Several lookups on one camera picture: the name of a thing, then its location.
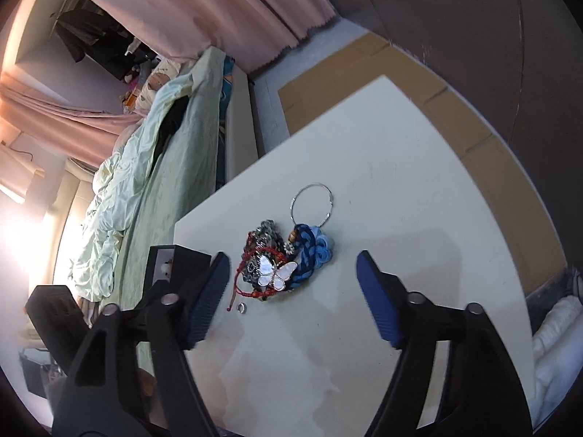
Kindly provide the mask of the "flat cardboard sheet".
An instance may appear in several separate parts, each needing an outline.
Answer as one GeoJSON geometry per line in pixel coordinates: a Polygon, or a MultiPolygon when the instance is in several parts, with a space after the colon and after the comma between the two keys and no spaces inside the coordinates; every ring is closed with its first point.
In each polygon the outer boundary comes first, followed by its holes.
{"type": "Polygon", "coordinates": [[[382,132],[380,169],[394,193],[391,267],[447,291],[518,278],[532,293],[567,262],[536,190],[507,146],[446,83],[367,34],[279,90],[290,133],[360,107],[344,123],[382,132]]]}

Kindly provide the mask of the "white butterfly brooch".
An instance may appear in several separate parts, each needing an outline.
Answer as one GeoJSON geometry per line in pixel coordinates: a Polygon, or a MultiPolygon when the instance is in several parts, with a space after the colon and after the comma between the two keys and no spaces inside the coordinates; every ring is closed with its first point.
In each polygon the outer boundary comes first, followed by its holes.
{"type": "Polygon", "coordinates": [[[286,289],[297,266],[295,261],[276,266],[266,256],[260,256],[258,285],[264,288],[271,287],[277,292],[282,292],[286,289]]]}

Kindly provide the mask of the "green bed blanket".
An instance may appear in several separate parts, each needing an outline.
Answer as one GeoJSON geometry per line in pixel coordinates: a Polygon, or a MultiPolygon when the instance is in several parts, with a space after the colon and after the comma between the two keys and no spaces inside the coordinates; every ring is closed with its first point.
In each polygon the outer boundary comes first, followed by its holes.
{"type": "Polygon", "coordinates": [[[130,141],[139,149],[132,174],[118,182],[116,206],[131,200],[129,213],[118,214],[120,237],[103,304],[133,308],[142,297],[151,246],[170,245],[175,224],[226,183],[226,113],[234,61],[218,48],[206,50],[194,67],[167,84],[157,96],[142,128],[130,141]],[[174,100],[189,96],[182,124],[152,167],[158,129],[174,100]]]}

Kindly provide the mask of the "blue knotted cord ornament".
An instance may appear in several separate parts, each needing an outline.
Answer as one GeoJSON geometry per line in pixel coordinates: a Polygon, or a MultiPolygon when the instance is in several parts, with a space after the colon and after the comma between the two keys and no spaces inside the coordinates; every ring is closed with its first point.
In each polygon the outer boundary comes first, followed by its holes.
{"type": "Polygon", "coordinates": [[[297,289],[311,279],[316,270],[333,259],[333,240],[315,225],[297,224],[290,233],[297,268],[287,282],[287,289],[297,289]]]}

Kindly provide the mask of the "white crumpled duvet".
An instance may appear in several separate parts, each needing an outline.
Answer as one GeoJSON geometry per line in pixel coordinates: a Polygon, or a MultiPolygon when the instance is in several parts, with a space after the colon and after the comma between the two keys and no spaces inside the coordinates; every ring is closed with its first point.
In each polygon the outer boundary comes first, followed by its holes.
{"type": "Polygon", "coordinates": [[[125,146],[101,164],[70,269],[77,296],[100,302],[113,294],[122,277],[118,255],[136,238],[137,219],[144,232],[139,250],[146,252],[148,241],[170,237],[178,219],[214,193],[227,61],[218,48],[206,50],[160,89],[125,146]]]}

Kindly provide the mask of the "pink curtain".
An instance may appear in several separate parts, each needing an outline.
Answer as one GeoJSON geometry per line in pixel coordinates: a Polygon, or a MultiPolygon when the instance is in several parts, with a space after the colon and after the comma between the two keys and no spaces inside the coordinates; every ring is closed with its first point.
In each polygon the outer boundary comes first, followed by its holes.
{"type": "Polygon", "coordinates": [[[62,104],[7,73],[1,75],[1,117],[70,158],[98,167],[111,156],[138,114],[111,114],[62,104]]]}
{"type": "Polygon", "coordinates": [[[328,0],[92,1],[168,58],[191,59],[215,46],[247,73],[336,16],[328,0]]]}

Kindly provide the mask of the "pink curtain right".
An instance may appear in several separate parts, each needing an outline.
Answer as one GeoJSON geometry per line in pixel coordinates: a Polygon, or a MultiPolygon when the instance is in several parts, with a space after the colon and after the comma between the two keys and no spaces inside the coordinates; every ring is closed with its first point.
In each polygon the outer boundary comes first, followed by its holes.
{"type": "Polygon", "coordinates": [[[336,16],[328,0],[92,1],[168,58],[191,59],[215,46],[247,73],[336,16]]]}

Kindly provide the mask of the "patterned pillow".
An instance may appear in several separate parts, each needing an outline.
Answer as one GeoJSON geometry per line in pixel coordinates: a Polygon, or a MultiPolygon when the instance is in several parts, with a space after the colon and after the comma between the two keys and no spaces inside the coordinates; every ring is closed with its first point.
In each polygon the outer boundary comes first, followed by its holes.
{"type": "Polygon", "coordinates": [[[138,93],[133,110],[144,117],[151,109],[158,91],[175,79],[182,64],[169,58],[147,59],[139,66],[138,93]]]}

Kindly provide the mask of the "pink curtain left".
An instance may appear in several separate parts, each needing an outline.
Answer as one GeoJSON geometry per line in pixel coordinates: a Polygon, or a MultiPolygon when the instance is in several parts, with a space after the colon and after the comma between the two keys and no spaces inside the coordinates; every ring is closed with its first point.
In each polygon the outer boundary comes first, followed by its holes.
{"type": "Polygon", "coordinates": [[[62,104],[7,73],[1,75],[1,117],[70,158],[98,167],[111,156],[138,114],[111,114],[62,104]]]}

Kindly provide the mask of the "black garment on bed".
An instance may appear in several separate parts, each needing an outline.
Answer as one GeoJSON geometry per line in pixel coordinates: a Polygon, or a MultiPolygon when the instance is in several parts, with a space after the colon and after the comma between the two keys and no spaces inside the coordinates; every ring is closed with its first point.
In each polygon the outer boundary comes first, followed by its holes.
{"type": "Polygon", "coordinates": [[[170,110],[160,123],[156,144],[153,151],[152,167],[155,167],[158,158],[163,154],[168,142],[180,128],[190,97],[184,96],[174,100],[170,110]]]}

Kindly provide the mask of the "black jewelry box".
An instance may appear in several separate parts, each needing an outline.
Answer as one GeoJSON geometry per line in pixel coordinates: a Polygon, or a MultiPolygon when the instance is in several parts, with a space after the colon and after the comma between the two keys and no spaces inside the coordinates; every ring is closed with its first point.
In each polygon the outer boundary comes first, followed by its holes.
{"type": "Polygon", "coordinates": [[[187,279],[204,272],[211,265],[211,256],[182,246],[151,246],[148,253],[142,296],[156,284],[178,292],[187,279]]]}

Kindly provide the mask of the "silver bangle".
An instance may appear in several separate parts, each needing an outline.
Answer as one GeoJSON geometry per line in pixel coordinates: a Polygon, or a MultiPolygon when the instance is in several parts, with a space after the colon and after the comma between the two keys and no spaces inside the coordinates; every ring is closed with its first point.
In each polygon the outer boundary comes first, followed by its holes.
{"type": "Polygon", "coordinates": [[[322,228],[334,209],[334,194],[322,182],[300,188],[290,201],[290,221],[293,225],[307,224],[322,228]]]}

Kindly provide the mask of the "hanging dark clothes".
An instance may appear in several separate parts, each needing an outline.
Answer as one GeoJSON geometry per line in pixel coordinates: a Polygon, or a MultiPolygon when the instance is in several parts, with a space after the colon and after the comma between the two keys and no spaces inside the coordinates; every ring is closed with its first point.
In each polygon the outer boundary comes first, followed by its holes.
{"type": "Polygon", "coordinates": [[[126,53],[134,36],[109,14],[85,9],[64,12],[57,18],[55,32],[76,63],[89,56],[120,81],[133,67],[156,57],[144,43],[126,53]]]}

